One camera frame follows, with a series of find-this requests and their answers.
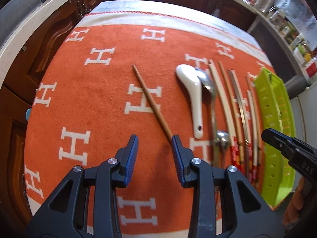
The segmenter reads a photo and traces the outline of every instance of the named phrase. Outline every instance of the white ceramic spoon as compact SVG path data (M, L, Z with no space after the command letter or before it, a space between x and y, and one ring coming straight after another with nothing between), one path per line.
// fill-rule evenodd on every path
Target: white ceramic spoon
M201 82L196 75L195 68L180 64L176 67L176 75L185 85L191 98L191 113L193 117L194 137L201 139L202 131L202 88Z

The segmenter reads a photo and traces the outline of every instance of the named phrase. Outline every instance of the blue round object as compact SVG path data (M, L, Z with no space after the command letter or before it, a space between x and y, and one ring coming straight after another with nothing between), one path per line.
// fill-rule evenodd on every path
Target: blue round object
M31 114L31 108L29 108L29 109L26 111L26 114L25 114L25 118L26 118L27 121L29 121L30 114Z

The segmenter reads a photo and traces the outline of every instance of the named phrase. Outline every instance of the lime green tray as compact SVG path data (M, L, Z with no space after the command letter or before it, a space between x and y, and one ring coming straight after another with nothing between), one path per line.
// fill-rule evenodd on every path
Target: lime green tray
M290 101L283 81L266 68L254 80L261 109L263 128L273 128L295 136ZM265 143L265 169L262 197L272 207L278 206L291 192L295 171L282 154Z

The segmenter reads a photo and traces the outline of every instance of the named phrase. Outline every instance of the finger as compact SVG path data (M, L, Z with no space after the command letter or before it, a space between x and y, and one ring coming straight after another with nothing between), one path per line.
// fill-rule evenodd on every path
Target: finger
M293 195L293 205L296 210L300 211L304 206L304 196L301 191L298 190L298 187L295 189Z
M295 222L298 219L298 211L294 207L293 197L288 205L288 217L291 222Z
M289 217L288 217L288 207L286 208L286 211L284 213L284 217L283 217L283 221L282 221L282 224L284 226L288 225L291 221L289 220Z
M306 182L306 179L304 177L301 177L299 182L298 182L298 190L299 191L302 191L304 189L305 182Z

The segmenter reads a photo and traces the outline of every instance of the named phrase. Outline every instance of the triangular cutout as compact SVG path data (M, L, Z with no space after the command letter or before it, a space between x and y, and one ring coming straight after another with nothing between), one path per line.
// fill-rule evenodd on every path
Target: triangular cutout
M248 187L242 182L237 183L239 195L241 199L242 209L244 213L250 213L261 209L261 204L253 196Z
M67 206L69 202L70 192L72 190L73 181L68 181L55 196L55 198L50 203L49 207L51 210L55 210L61 213L67 211Z

